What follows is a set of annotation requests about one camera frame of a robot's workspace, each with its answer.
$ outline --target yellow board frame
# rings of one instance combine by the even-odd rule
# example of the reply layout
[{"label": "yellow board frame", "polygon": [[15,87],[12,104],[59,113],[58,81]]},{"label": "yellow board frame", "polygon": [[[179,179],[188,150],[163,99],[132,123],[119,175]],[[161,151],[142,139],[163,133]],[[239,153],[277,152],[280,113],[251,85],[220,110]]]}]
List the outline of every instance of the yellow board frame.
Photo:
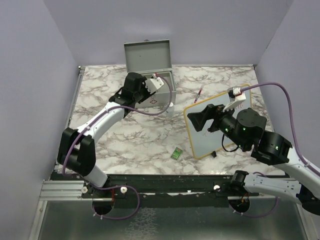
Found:
[{"label": "yellow board frame", "polygon": [[[244,85],[242,85],[241,87],[242,87],[242,88],[244,88],[244,87],[250,87],[250,85],[249,85],[249,84],[244,84]],[[251,95],[251,90],[249,90],[249,91],[250,91],[250,106],[251,106],[251,108],[252,108],[252,95]],[[228,94],[228,91],[224,91],[224,92],[222,92],[222,93],[219,93],[219,94],[217,94],[217,95],[214,95],[214,96],[212,96],[212,97],[209,97],[209,98],[207,98],[207,99],[205,99],[205,100],[196,102],[196,103],[194,103],[194,104],[192,104],[192,105],[190,105],[190,106],[185,107],[184,110],[183,110],[184,122],[185,122],[185,125],[186,125],[186,130],[187,130],[187,132],[188,132],[188,137],[189,137],[189,141],[190,141],[190,145],[191,145],[192,155],[193,155],[193,157],[194,157],[195,159],[202,159],[202,158],[210,155],[212,152],[210,152],[210,153],[208,153],[208,154],[205,154],[205,155],[203,155],[203,156],[200,156],[200,157],[196,157],[196,156],[195,156],[194,146],[192,145],[192,140],[191,140],[190,132],[189,132],[189,126],[188,126],[188,121],[187,121],[187,116],[186,116],[186,110],[189,109],[189,108],[191,108],[191,107],[193,107],[193,106],[195,106],[195,105],[202,104],[202,103],[204,103],[204,102],[206,102],[206,101],[209,101],[209,100],[211,100],[211,99],[217,98],[217,97],[219,97],[219,96],[221,96],[221,95],[223,95],[223,94]],[[231,145],[233,145],[233,144],[234,144],[234,143],[230,143],[230,144],[226,145],[225,147],[231,146]]]}]

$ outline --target gray wall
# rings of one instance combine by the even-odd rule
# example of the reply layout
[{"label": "gray wall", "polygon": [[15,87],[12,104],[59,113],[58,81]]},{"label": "gray wall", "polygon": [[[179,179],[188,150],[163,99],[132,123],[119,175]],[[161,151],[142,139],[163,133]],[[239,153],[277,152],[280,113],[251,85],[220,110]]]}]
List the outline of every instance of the gray wall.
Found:
[{"label": "gray wall", "polygon": [[41,0],[0,1],[0,239],[28,239],[77,63]]},{"label": "gray wall", "polygon": [[[288,90],[302,154],[320,167],[320,1],[295,0],[262,56],[259,83],[278,82]],[[292,141],[288,104],[276,86],[261,88],[272,124]]]},{"label": "gray wall", "polygon": [[80,65],[171,40],[174,64],[257,64],[293,0],[44,0]]}]

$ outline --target toolbox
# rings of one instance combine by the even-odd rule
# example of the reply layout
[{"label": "toolbox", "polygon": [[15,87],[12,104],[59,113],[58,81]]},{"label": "toolbox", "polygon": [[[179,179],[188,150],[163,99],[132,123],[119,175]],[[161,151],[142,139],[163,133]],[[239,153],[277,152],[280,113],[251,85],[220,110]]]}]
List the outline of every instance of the toolbox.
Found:
[{"label": "toolbox", "polygon": [[[176,87],[172,71],[170,41],[157,40],[143,42],[131,42],[124,44],[126,70],[128,73],[135,72],[151,78],[152,74],[158,73],[161,77],[166,78],[172,87],[172,100],[176,104]],[[140,104],[136,108],[148,108],[166,106],[169,102],[169,88],[164,83],[154,95]]]}]

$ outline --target marble surface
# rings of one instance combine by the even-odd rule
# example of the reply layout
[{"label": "marble surface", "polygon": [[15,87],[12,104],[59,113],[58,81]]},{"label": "marble surface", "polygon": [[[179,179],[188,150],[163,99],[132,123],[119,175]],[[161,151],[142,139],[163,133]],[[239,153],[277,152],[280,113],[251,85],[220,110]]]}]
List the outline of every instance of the marble surface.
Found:
[{"label": "marble surface", "polygon": [[[257,84],[254,68],[174,66],[176,84],[175,114],[146,116],[130,113],[117,122],[96,143],[96,164],[109,174],[233,174],[235,170],[283,174],[282,171],[250,158],[250,152],[225,152],[194,159],[184,121],[183,110],[191,105],[202,84],[198,101],[225,92],[227,88]],[[77,128],[97,114],[124,83],[124,65],[86,67],[70,127]],[[259,89],[252,90],[253,109],[267,116]],[[158,112],[161,107],[145,108]],[[272,130],[270,121],[267,130]],[[179,147],[183,153],[178,160],[170,158]]]}]

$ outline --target whiteboard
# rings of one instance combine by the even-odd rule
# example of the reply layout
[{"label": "whiteboard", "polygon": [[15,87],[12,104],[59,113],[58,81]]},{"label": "whiteboard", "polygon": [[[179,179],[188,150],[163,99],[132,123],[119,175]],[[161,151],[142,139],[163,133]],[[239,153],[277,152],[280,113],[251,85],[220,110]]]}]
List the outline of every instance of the whiteboard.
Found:
[{"label": "whiteboard", "polygon": [[[244,92],[246,100],[241,104],[241,106],[237,107],[234,111],[233,117],[237,117],[237,114],[247,108],[252,107],[251,103],[251,91]],[[228,92],[222,92],[213,97],[207,98],[203,101],[197,102],[190,106],[187,106],[184,111],[184,121],[186,125],[186,129],[189,135],[190,145],[192,149],[192,154],[195,159],[201,159],[205,156],[211,154],[213,151],[218,151],[222,148],[221,141],[223,133],[221,131],[208,132],[208,128],[213,123],[213,119],[206,121],[203,129],[201,131],[196,131],[194,126],[192,125],[190,119],[187,117],[190,113],[198,113],[201,112],[208,104],[213,105],[226,105],[230,102]],[[225,137],[223,145],[229,146],[233,144],[233,142]]]}]

